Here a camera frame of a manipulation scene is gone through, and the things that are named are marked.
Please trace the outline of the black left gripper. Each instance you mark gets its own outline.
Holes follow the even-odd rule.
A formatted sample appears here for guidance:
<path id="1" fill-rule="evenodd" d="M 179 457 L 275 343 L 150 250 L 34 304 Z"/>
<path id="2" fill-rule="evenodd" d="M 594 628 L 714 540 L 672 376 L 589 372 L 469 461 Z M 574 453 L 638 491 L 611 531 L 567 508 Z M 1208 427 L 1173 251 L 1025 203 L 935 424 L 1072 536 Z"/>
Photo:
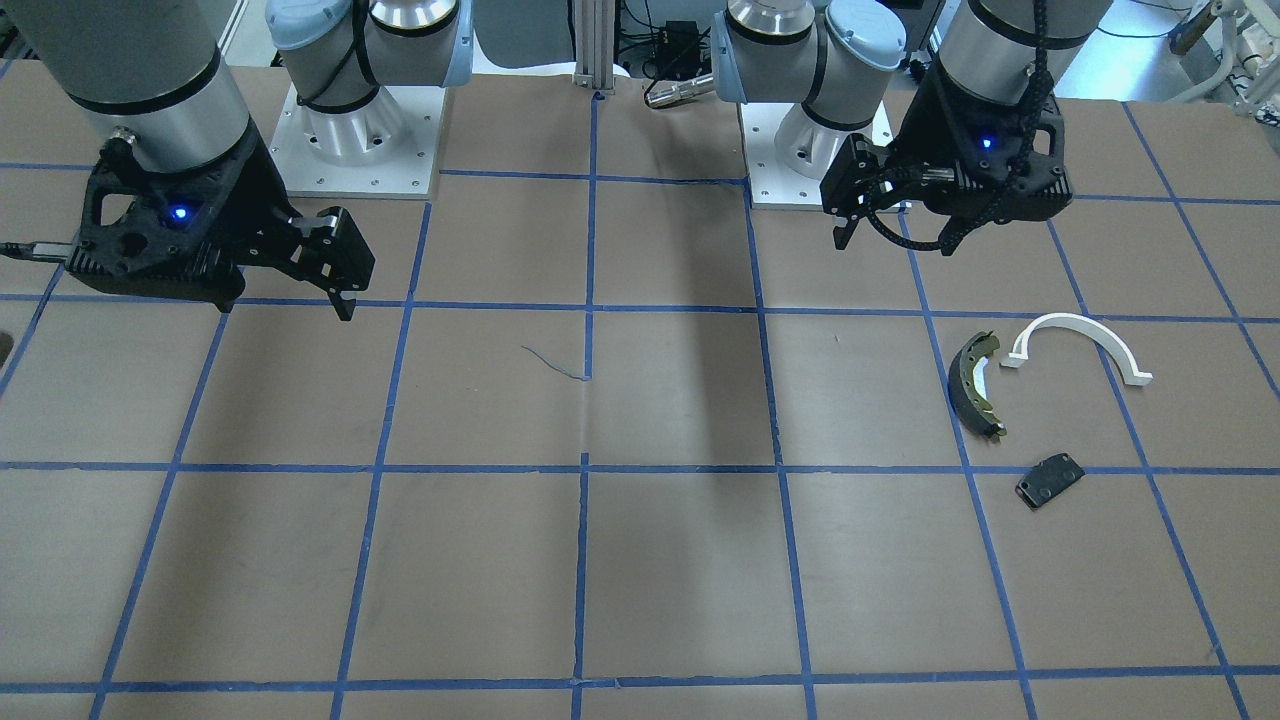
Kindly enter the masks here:
<path id="1" fill-rule="evenodd" d="M 1038 132 L 1047 151 L 1030 151 L 1027 168 L 1014 173 L 1024 132 L 1020 102 L 1004 105 L 968 92 L 946 70 L 928 70 L 893 141 L 881 147 L 850 135 L 820 182 L 823 209 L 846 217 L 835 227 L 835 249 L 845 251 L 858 219 L 870 211 L 916 200 L 952 225 L 987 209 L 1007 177 L 1012 183 L 995 213 L 996 222 L 1044 222 L 1073 200 L 1065 167 L 1064 118 L 1056 97 L 1044 99 Z"/>

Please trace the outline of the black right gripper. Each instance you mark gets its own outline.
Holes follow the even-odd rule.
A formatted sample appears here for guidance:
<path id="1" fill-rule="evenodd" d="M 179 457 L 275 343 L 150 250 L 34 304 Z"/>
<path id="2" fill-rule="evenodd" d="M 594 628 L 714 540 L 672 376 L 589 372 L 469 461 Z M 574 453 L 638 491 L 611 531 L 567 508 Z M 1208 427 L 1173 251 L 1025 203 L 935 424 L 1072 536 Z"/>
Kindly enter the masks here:
<path id="1" fill-rule="evenodd" d="M 233 307 L 242 266 L 269 266 L 323 291 L 351 322 L 375 258 L 343 208 L 301 215 L 261 135 L 248 128 L 220 158 L 182 173 L 145 170 L 140 141 L 116 128 L 86 187 L 64 258 L 88 287 L 128 296 Z"/>

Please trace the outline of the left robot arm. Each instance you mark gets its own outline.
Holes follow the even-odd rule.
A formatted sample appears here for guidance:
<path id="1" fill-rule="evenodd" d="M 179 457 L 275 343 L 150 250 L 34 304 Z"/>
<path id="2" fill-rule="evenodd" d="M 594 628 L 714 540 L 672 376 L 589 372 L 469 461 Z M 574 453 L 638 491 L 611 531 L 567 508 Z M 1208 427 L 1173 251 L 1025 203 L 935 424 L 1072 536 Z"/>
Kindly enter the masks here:
<path id="1" fill-rule="evenodd" d="M 710 26 L 716 94 L 786 102 L 780 146 L 819 182 L 823 211 L 916 252 L 955 254 L 989 223 L 1046 222 L 1074 190 L 1053 96 L 1106 1 L 965 1 L 895 137 L 867 128 L 908 51 L 878 1 L 730 1 Z"/>

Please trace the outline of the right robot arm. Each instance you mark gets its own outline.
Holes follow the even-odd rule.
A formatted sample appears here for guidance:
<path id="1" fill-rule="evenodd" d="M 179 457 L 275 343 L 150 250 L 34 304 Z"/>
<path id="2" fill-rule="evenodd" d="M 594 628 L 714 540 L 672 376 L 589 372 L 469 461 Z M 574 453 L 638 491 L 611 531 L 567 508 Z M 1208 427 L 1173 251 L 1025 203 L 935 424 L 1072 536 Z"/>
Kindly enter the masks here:
<path id="1" fill-rule="evenodd" d="M 102 293 L 200 301 L 228 313 L 244 266 L 323 291 L 349 320 L 375 256 L 351 213 L 289 200 L 212 31 L 192 1 L 9 1 L 6 13 L 101 135 L 67 242 L 5 242 Z M 466 85 L 470 1 L 270 1 L 268 31 L 294 92 L 297 138 L 323 178 L 365 168 L 426 191 L 435 141 L 397 88 Z"/>

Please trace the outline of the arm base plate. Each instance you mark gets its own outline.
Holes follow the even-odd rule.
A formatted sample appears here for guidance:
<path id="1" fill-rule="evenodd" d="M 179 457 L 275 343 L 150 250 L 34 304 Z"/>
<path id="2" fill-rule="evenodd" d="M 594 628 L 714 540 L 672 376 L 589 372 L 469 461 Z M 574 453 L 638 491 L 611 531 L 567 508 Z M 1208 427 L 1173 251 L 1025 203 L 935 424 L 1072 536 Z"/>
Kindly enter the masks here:
<path id="1" fill-rule="evenodd" d="M 819 211 L 820 181 L 850 133 L 817 123 L 797 102 L 749 102 L 739 111 L 753 205 Z"/>
<path id="2" fill-rule="evenodd" d="M 302 108 L 289 91 L 269 150 L 292 197 L 428 200 L 447 91 L 383 87 L 352 113 Z"/>

